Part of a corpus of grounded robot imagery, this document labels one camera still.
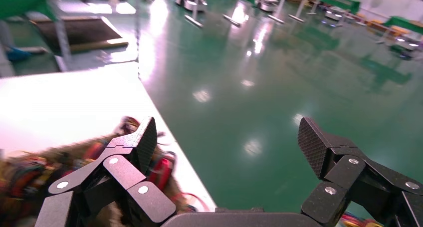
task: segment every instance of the blue object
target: blue object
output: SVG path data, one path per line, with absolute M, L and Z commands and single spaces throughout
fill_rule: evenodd
M 9 61 L 22 61 L 28 59 L 31 56 L 31 53 L 11 48 L 10 51 L 6 52 L 6 55 Z

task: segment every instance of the floor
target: floor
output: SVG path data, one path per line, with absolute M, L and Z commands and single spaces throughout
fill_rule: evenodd
M 237 5 L 241 28 L 221 18 Z M 300 210 L 319 183 L 297 146 L 303 116 L 423 182 L 421 62 L 399 59 L 361 26 L 334 29 L 319 16 L 296 23 L 292 4 L 285 25 L 258 10 L 247 18 L 242 6 L 211 0 L 203 29 L 171 0 L 145 4 L 142 14 L 143 83 L 218 206 Z M 110 20 L 133 35 L 131 19 Z M 39 64 L 51 56 L 39 58 L 18 74 L 57 71 Z

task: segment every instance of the metal screw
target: metal screw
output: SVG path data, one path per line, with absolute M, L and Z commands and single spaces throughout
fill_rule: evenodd
M 325 191 L 328 192 L 328 193 L 330 193 L 331 195 L 336 194 L 336 189 L 334 189 L 334 188 L 332 188 L 330 186 L 326 187 L 325 188 Z
M 141 186 L 138 189 L 138 193 L 140 193 L 140 194 L 145 194 L 147 191 L 148 191 L 148 187 L 146 187 L 146 186 Z
M 113 158 L 109 161 L 110 164 L 116 164 L 119 161 L 118 158 Z
M 417 190 L 418 188 L 420 188 L 417 184 L 414 184 L 413 182 L 406 182 L 406 186 L 413 189 L 413 190 Z
M 63 182 L 60 182 L 59 184 L 57 184 L 57 188 L 58 189 L 63 189 L 63 188 L 65 188 L 66 186 L 67 186 L 67 184 L 68 184 L 69 182 L 67 182 L 67 181 L 63 181 Z
M 349 159 L 348 161 L 354 165 L 359 163 L 356 159 Z

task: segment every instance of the black mat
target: black mat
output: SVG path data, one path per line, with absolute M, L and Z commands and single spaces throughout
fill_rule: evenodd
M 33 21 L 33 23 L 38 28 L 46 43 L 50 46 L 51 50 L 60 52 L 54 23 L 52 21 Z M 69 45 L 71 46 L 71 50 L 74 51 L 107 48 L 108 40 L 122 38 L 101 18 L 65 20 L 65 26 Z M 83 49 L 78 48 L 81 47 L 81 45 L 87 45 L 89 47 Z M 110 45 L 109 47 L 124 45 L 127 45 L 127 42 L 121 45 Z

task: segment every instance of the white wall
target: white wall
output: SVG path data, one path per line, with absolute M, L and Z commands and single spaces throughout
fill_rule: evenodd
M 378 7 L 372 7 L 375 0 L 360 0 L 361 10 L 367 20 L 385 21 L 390 16 L 402 16 L 410 20 L 423 21 L 423 1 L 421 0 L 382 0 Z

